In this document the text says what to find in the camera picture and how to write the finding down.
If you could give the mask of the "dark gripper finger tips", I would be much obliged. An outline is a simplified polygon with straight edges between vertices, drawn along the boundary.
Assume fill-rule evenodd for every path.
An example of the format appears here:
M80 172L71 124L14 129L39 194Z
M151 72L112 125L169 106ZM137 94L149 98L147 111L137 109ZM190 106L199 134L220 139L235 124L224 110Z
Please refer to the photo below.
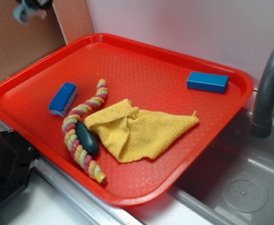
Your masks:
M16 2L32 9L47 10L52 6L53 0L16 0Z

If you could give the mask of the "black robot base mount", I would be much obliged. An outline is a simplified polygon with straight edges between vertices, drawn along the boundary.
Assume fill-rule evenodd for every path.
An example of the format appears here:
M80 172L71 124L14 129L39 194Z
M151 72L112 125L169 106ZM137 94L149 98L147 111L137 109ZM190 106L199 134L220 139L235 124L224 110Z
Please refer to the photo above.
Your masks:
M17 131L0 132L0 207L27 188L36 156Z

